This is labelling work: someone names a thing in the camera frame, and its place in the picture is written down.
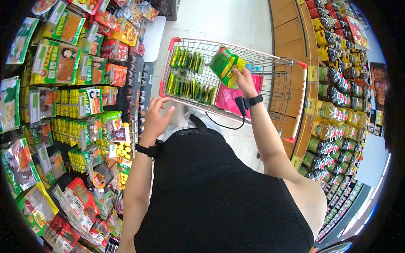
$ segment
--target right hand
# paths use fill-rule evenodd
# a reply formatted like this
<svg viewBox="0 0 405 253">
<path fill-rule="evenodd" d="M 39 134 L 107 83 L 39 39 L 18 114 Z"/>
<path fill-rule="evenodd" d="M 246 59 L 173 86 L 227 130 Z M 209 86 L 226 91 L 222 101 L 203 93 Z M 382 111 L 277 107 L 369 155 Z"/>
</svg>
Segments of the right hand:
<svg viewBox="0 0 405 253">
<path fill-rule="evenodd" d="M 259 95 L 254 86 L 252 74 L 247 68 L 243 68 L 242 73 L 237 68 L 234 68 L 233 73 L 238 78 L 236 83 L 245 98 L 254 98 Z"/>
</svg>

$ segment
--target black shirt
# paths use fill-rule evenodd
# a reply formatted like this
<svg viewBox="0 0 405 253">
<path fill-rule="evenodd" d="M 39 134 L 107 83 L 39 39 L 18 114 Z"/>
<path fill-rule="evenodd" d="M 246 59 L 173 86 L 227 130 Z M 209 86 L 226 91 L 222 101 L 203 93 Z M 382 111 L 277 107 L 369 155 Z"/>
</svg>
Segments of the black shirt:
<svg viewBox="0 0 405 253">
<path fill-rule="evenodd" d="M 155 160 L 139 252 L 308 252 L 313 233 L 284 181 L 247 167 L 213 130 L 172 135 Z"/>
</svg>

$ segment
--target shoulder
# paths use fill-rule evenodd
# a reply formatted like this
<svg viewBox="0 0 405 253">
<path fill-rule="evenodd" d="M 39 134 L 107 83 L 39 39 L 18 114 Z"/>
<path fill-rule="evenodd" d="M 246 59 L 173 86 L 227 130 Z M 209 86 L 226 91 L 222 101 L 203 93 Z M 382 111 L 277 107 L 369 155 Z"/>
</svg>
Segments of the shoulder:
<svg viewBox="0 0 405 253">
<path fill-rule="evenodd" d="M 303 176 L 301 177 L 300 180 L 294 183 L 289 180 L 283 180 L 315 238 L 325 219 L 327 208 L 326 196 L 317 182 Z"/>
</svg>

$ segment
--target wire mesh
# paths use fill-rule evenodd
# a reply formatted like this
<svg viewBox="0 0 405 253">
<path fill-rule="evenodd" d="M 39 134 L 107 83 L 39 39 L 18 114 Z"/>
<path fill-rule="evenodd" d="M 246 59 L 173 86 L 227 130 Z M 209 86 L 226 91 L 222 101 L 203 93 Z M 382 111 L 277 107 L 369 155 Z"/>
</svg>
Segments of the wire mesh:
<svg viewBox="0 0 405 253">
<path fill-rule="evenodd" d="M 162 77 L 163 83 L 161 84 L 163 86 L 163 89 L 161 88 L 163 95 L 170 96 L 172 100 L 176 102 L 183 103 L 206 112 L 235 121 L 242 121 L 242 118 L 239 115 L 215 106 L 221 81 L 210 69 L 209 64 L 213 56 L 223 45 L 226 46 L 231 53 L 243 58 L 247 63 L 260 67 L 259 71 L 254 72 L 254 74 L 259 76 L 261 81 L 259 93 L 263 96 L 263 103 L 267 107 L 270 118 L 274 121 L 282 121 L 279 129 L 281 130 L 286 116 L 288 101 L 291 98 L 290 89 L 292 83 L 292 67 L 294 65 L 294 62 L 291 59 L 283 59 L 226 43 L 179 38 L 174 43 L 172 49 L 168 52 L 166 66 L 164 67 L 165 70 Z M 170 66 L 170 61 L 174 55 L 176 46 L 179 46 L 181 50 L 187 48 L 189 53 L 199 52 L 200 55 L 204 57 L 205 67 L 201 74 L 194 73 L 190 70 L 183 70 L 181 68 L 173 68 Z M 210 89 L 217 87 L 213 98 L 213 104 L 200 104 L 191 98 L 180 98 L 178 96 L 174 96 L 173 94 L 167 93 L 167 84 L 171 73 L 188 80 L 195 78 L 195 80 L 200 82 L 202 86 L 205 85 L 205 87 L 209 87 Z M 251 124 L 249 119 L 246 120 L 247 124 Z"/>
</svg>

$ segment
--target floor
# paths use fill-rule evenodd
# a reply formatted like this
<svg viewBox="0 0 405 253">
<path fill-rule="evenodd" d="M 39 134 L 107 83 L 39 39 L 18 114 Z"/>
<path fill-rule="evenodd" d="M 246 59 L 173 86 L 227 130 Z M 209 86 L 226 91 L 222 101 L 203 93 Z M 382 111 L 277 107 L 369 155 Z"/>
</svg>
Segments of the floor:
<svg viewBox="0 0 405 253">
<path fill-rule="evenodd" d="M 173 37 L 213 40 L 272 54 L 272 27 L 267 0 L 181 0 L 177 21 L 164 27 L 155 70 L 151 97 L 159 96 L 159 85 L 167 48 Z M 232 128 L 240 123 L 213 118 Z M 263 173 L 263 163 L 256 158 L 257 147 L 251 126 L 239 130 L 222 128 L 227 143 L 238 158 L 253 170 Z"/>
</svg>

